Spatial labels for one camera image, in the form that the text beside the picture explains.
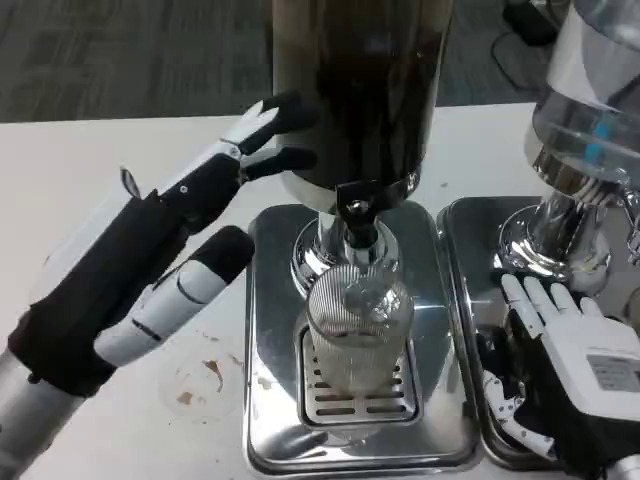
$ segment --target silver metal tray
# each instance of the silver metal tray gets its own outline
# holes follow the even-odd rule
[[[502,326],[506,319],[507,306],[491,275],[500,227],[517,210],[539,201],[538,197],[463,198],[442,210],[437,222],[443,269],[449,271],[449,288],[456,307],[452,311],[454,328],[460,331],[466,347],[460,349],[460,362],[470,367],[482,441],[495,463],[513,470],[548,470],[557,465],[526,451],[496,429],[482,395],[482,367],[475,333]],[[603,232],[613,258],[607,285],[596,300],[605,315],[629,317],[630,323],[637,326],[640,318],[634,317],[640,317],[640,269],[627,263],[625,238],[629,227],[624,215],[621,209],[611,209],[605,219]]]
[[[324,420],[308,414],[309,405],[304,402],[310,393],[303,377],[316,380],[316,373],[305,372],[300,360],[304,324],[299,313],[304,301],[293,284],[290,259],[297,235],[315,216],[301,205],[272,207],[251,228],[256,253],[247,275],[244,415],[244,449],[250,467],[262,475],[295,478],[470,468],[481,451],[473,399],[465,394],[470,377],[461,374],[454,349],[458,337],[450,329],[435,225],[412,202],[386,212],[382,221],[399,242],[403,278],[416,304],[411,349],[397,372],[408,373],[403,388],[411,386],[414,401],[404,396],[407,411],[397,409],[399,416],[386,411],[377,421],[329,415],[329,424],[323,425]],[[397,399],[377,402],[397,407],[391,400]],[[353,405],[344,408],[359,410]]]

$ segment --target floor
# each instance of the floor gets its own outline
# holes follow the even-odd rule
[[[3,0],[0,121],[236,114],[270,93],[263,0]],[[548,50],[456,0],[438,104],[533,101]]]

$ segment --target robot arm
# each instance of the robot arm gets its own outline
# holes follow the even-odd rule
[[[0,479],[18,477],[118,367],[161,345],[245,268],[253,241],[227,227],[165,273],[243,183],[315,163],[299,148],[259,151],[314,122],[297,94],[278,95],[162,190],[142,197],[121,170],[112,195],[47,259],[0,355]]]

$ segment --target white robotic hand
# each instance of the white robotic hand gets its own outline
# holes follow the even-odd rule
[[[526,277],[524,288],[513,275],[503,275],[501,283],[509,307],[517,312],[531,338],[543,335],[546,327],[555,322],[580,323],[583,317],[613,322],[602,314],[592,298],[583,297],[578,307],[569,290],[560,283],[551,285],[551,296],[535,277]]]
[[[548,293],[535,277],[521,282],[507,274],[501,286],[515,376],[526,391],[506,399],[489,368],[495,364],[483,360],[485,398],[504,432],[583,478],[630,459],[640,465],[640,340],[633,329],[605,317],[593,299],[575,300],[561,284]],[[511,382],[515,372],[498,373]],[[529,402],[544,435],[514,423],[513,414]]]

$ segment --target black cable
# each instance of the black cable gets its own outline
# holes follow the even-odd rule
[[[490,49],[490,53],[491,53],[491,58],[493,59],[493,61],[495,62],[496,66],[498,67],[498,69],[500,70],[500,73],[502,73],[502,75],[504,76],[504,78],[511,84],[511,86],[513,88],[515,88],[516,90],[524,90],[524,91],[528,91],[528,92],[540,92],[539,88],[534,88],[534,87],[527,87],[527,86],[523,86],[523,85],[519,85],[513,78],[511,78],[511,76],[507,73],[507,71],[504,69],[504,67],[502,66],[502,64],[500,63],[500,60],[498,60],[498,57],[496,56],[496,47],[498,46],[498,44],[504,40],[505,38],[509,37],[509,36],[518,36],[517,33],[515,32],[504,32],[502,34],[500,34],[492,43],[491,43],[491,49]]]

